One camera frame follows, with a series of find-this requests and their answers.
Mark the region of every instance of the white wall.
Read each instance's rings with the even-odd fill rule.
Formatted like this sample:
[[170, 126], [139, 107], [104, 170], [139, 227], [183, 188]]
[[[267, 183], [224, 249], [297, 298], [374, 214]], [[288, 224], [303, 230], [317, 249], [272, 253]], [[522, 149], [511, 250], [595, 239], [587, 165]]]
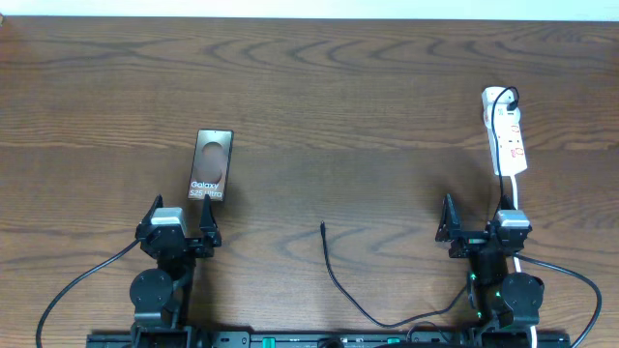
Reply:
[[2, 0], [4, 15], [619, 20], [619, 0]]

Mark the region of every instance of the white power cord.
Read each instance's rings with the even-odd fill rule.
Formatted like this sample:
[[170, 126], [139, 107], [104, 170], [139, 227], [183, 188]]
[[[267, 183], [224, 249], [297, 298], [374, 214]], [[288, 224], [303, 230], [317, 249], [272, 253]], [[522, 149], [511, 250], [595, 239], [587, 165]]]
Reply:
[[[514, 208], [518, 209], [518, 186], [516, 184], [516, 175], [511, 175], [510, 179], [512, 180], [512, 196], [514, 197]], [[516, 272], [522, 272], [520, 268], [520, 260], [517, 257], [514, 257], [514, 268]], [[538, 348], [538, 331], [534, 326], [531, 327], [531, 348]]]

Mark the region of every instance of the black cord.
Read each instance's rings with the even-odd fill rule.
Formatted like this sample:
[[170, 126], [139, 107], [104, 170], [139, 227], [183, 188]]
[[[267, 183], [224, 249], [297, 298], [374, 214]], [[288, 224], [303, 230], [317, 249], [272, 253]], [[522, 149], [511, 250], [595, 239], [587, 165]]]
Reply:
[[406, 334], [406, 341], [407, 341], [407, 342], [410, 342], [410, 340], [411, 340], [411, 334], [413, 334], [413, 333], [417, 330], [417, 328], [419, 328], [420, 326], [422, 326], [422, 325], [427, 325], [427, 324], [432, 325], [432, 326], [433, 326], [433, 327], [434, 327], [434, 328], [438, 331], [438, 333], [439, 333], [439, 334], [441, 334], [441, 336], [443, 337], [443, 339], [445, 339], [445, 342], [446, 342], [446, 343], [449, 343], [449, 339], [447, 338], [447, 336], [445, 336], [445, 334], [444, 334], [444, 333], [443, 333], [443, 332], [442, 332], [442, 331], [441, 331], [441, 330], [440, 330], [440, 329], [436, 326], [436, 324], [434, 324], [434, 323], [432, 323], [432, 322], [430, 322], [430, 321], [423, 321], [423, 322], [419, 322], [419, 323], [416, 323], [415, 325], [413, 325], [413, 327], [412, 327], [412, 328], [410, 328], [410, 330], [409, 330], [409, 331], [408, 331], [408, 333]]
[[325, 221], [322, 221], [320, 223], [320, 235], [322, 236], [322, 248], [325, 252], [325, 264], [327, 265], [327, 272], [329, 272], [329, 276], [331, 277], [331, 280], [333, 281], [333, 283], [336, 285], [336, 287], [341, 291], [342, 294], [344, 294], [344, 296], [346, 297], [346, 299], [348, 299], [348, 301], [350, 301], [352, 304], [354, 304], [357, 309], [359, 309], [359, 311], [366, 316], [366, 318], [368, 318], [368, 320], [370, 320], [370, 322], [372, 322], [374, 325], [379, 326], [381, 328], [386, 328], [386, 329], [392, 329], [392, 328], [397, 328], [399, 326], [402, 326], [404, 324], [408, 324], [412, 321], [415, 320], [419, 320], [422, 318], [427, 318], [429, 316], [432, 315], [438, 315], [438, 314], [443, 314], [448, 312], [450, 309], [452, 309], [454, 307], [454, 305], [456, 305], [457, 300], [460, 298], [460, 296], [462, 296], [462, 294], [464, 293], [464, 291], [466, 291], [466, 286], [464, 286], [462, 288], [462, 290], [460, 290], [460, 292], [457, 293], [456, 297], [454, 298], [454, 300], [445, 308], [445, 309], [441, 309], [441, 310], [435, 310], [429, 313], [424, 313], [424, 314], [419, 314], [419, 315], [415, 315], [412, 316], [408, 319], [404, 319], [398, 323], [395, 324], [383, 324], [381, 322], [379, 322], [378, 320], [374, 319], [371, 315], [369, 315], [358, 303], [357, 301], [355, 301], [355, 299], [353, 299], [352, 296], [350, 296], [350, 294], [348, 294], [348, 292], [346, 290], [344, 290], [344, 288], [341, 286], [341, 284], [339, 284], [339, 281], [336, 279], [336, 275], [334, 275], [333, 270], [331, 269], [331, 262], [329, 261], [329, 249], [327, 248], [327, 238], [326, 238], [326, 227], [325, 227]]
[[503, 197], [503, 195], [505, 194], [505, 191], [503, 189], [503, 174], [501, 173], [501, 161], [500, 161], [500, 156], [499, 156], [499, 138], [496, 135], [496, 130], [494, 129], [494, 110], [496, 109], [496, 104], [499, 101], [499, 99], [501, 99], [501, 96], [503, 96], [509, 90], [514, 90], [514, 92], [516, 92], [516, 99], [510, 102], [510, 104], [508, 105], [508, 110], [514, 110], [517, 108], [518, 102], [520, 101], [520, 93], [518, 92], [518, 89], [514, 86], [507, 87], [501, 93], [499, 93], [498, 97], [496, 97], [496, 99], [494, 100], [494, 103], [492, 104], [492, 118], [490, 121], [490, 125], [492, 126], [492, 134], [494, 135], [494, 150], [495, 150], [494, 152], [496, 154], [496, 169], [499, 173], [499, 186], [501, 187], [501, 196], [499, 197], [499, 205], [496, 207], [496, 212], [498, 212], [501, 207], [501, 197]]
[[43, 344], [41, 342], [41, 336], [43, 334], [43, 325], [45, 324], [45, 319], [47, 319], [47, 316], [49, 315], [49, 312], [54, 308], [54, 306], [58, 303], [58, 301], [60, 301], [60, 299], [62, 299], [62, 297], [65, 296], [65, 294], [67, 292], [69, 292], [69, 290], [71, 290], [71, 288], [73, 288], [76, 284], [78, 284], [85, 277], [93, 274], [94, 272], [102, 269], [103, 267], [109, 265], [110, 263], [118, 260], [124, 254], [129, 252], [129, 250], [133, 249], [133, 247], [135, 247], [138, 243], [139, 243], [139, 240], [133, 241], [133, 243], [129, 244], [129, 246], [127, 246], [124, 249], [122, 249], [116, 255], [110, 257], [107, 261], [101, 263], [99, 266], [94, 267], [93, 269], [91, 269], [90, 271], [84, 273], [83, 275], [78, 276], [76, 279], [74, 279], [74, 281], [70, 282], [69, 285], [67, 285], [64, 289], [62, 289], [62, 291], [60, 293], [58, 293], [58, 295], [56, 295], [56, 297], [47, 306], [47, 309], [45, 310], [45, 312], [41, 316], [41, 319], [39, 320], [39, 325], [37, 326], [37, 335], [36, 335], [37, 348], [43, 348]]
[[584, 328], [584, 331], [580, 334], [580, 336], [576, 339], [576, 341], [574, 341], [574, 343], [571, 346], [571, 348], [577, 347], [580, 343], [582, 343], [582, 340], [591, 332], [591, 330], [593, 329], [593, 326], [596, 325], [596, 322], [598, 321], [598, 318], [600, 317], [600, 312], [602, 311], [602, 293], [600, 292], [600, 288], [598, 288], [598, 285], [596, 285], [596, 283], [594, 283], [593, 280], [589, 279], [588, 277], [584, 275], [580, 275], [574, 271], [564, 269], [563, 267], [559, 267], [559, 266], [556, 266], [556, 265], [553, 265], [551, 263], [547, 263], [544, 261], [536, 260], [528, 256], [522, 256], [520, 254], [516, 254], [515, 257], [517, 257], [518, 259], [522, 261], [532, 263], [534, 265], [550, 268], [553, 271], [561, 272], [562, 274], [566, 274], [568, 276], [573, 276], [575, 278], [578, 278], [584, 281], [585, 283], [587, 283], [587, 285], [591, 286], [593, 291], [596, 292], [596, 301], [597, 301], [596, 310], [593, 312], [593, 316], [591, 317], [591, 320], [589, 320], [589, 324], [587, 324], [587, 326]]

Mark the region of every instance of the power strip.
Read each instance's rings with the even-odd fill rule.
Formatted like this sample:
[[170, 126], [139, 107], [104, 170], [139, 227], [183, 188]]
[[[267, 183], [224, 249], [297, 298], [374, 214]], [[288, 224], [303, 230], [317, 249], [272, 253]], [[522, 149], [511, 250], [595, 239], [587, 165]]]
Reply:
[[[492, 165], [494, 174], [499, 175], [496, 166], [496, 146], [494, 133], [492, 132], [492, 106], [496, 97], [505, 90], [504, 87], [488, 87], [482, 93], [484, 103], [484, 123], [487, 128], [487, 138], [492, 153]], [[499, 142], [499, 156], [501, 162], [501, 175], [514, 176], [527, 168], [526, 156], [524, 155], [524, 143], [520, 132], [520, 109], [508, 111], [507, 106], [515, 99], [510, 90], [505, 92], [496, 103], [494, 109], [494, 130]]]

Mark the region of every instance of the wooden table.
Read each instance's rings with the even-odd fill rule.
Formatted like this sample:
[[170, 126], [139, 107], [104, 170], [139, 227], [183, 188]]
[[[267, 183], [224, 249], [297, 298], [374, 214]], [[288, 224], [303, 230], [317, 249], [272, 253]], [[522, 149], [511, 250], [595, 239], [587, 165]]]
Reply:
[[[491, 21], [9, 17], [0, 29], [0, 345], [34, 344], [49, 301], [128, 245], [156, 194], [186, 199], [198, 129], [235, 130], [224, 246], [199, 262], [191, 320], [257, 331], [373, 330], [444, 307], [467, 262], [434, 241], [450, 192], [471, 228], [498, 197], [480, 94], [516, 85], [534, 231], [524, 254], [604, 293], [587, 347], [617, 345], [619, 25]], [[54, 308], [45, 347], [133, 322], [139, 249]], [[540, 328], [573, 339], [584, 283], [546, 285]], [[462, 301], [433, 319], [475, 320]]]

